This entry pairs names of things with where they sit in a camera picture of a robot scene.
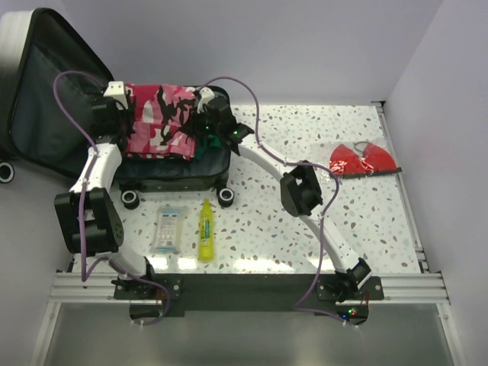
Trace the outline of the green Guess shirt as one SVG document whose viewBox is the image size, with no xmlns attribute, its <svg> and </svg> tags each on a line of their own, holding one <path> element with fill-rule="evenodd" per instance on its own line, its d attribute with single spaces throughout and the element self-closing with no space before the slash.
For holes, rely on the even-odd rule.
<svg viewBox="0 0 488 366">
<path fill-rule="evenodd" d="M 205 153 L 220 149 L 221 146 L 222 144 L 217 136 L 204 136 L 196 142 L 194 159 L 201 160 Z"/>
</svg>

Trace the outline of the pink camouflage pants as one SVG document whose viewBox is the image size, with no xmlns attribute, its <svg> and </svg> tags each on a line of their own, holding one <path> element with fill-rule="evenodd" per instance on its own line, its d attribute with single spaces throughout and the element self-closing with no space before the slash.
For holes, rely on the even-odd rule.
<svg viewBox="0 0 488 366">
<path fill-rule="evenodd" d="M 126 154 L 131 159 L 194 158 L 197 143 L 181 131 L 195 105 L 194 88 L 181 85 L 125 85 L 133 127 Z"/>
</svg>

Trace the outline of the red item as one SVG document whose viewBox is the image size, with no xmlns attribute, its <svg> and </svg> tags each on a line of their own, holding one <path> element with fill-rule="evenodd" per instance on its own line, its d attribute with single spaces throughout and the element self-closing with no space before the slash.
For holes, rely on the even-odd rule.
<svg viewBox="0 0 488 366">
<path fill-rule="evenodd" d="M 403 172 L 380 140 L 314 143 L 314 162 L 324 165 L 339 179 L 397 175 Z"/>
</svg>

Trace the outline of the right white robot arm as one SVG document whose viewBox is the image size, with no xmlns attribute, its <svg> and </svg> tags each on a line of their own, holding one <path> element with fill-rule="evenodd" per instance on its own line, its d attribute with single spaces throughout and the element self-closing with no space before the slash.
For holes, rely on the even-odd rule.
<svg viewBox="0 0 488 366">
<path fill-rule="evenodd" d="M 197 96 L 184 131 L 198 138 L 216 136 L 227 149 L 255 163 L 279 182 L 284 210 L 301 219 L 319 239 L 319 261 L 324 253 L 332 261 L 335 278 L 325 288 L 338 302 L 358 299 L 367 290 L 372 276 L 370 266 L 326 216 L 332 204 L 323 201 L 316 176 L 316 170 L 323 168 L 321 165 L 307 160 L 287 161 L 259 139 L 256 127 L 237 122 L 223 97 Z"/>
</svg>

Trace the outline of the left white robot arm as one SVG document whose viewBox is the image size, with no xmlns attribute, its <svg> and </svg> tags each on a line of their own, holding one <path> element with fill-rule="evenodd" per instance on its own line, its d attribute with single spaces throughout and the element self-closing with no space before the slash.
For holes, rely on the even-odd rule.
<svg viewBox="0 0 488 366">
<path fill-rule="evenodd" d="M 119 294 L 149 299 L 160 292 L 153 267 L 125 245 L 123 223 L 109 195 L 133 121 L 129 101 L 103 95 L 93 102 L 94 130 L 84 133 L 86 163 L 70 190 L 55 197 L 54 207 L 66 248 L 80 256 L 83 282 L 104 262 L 117 273 L 113 284 Z"/>
</svg>

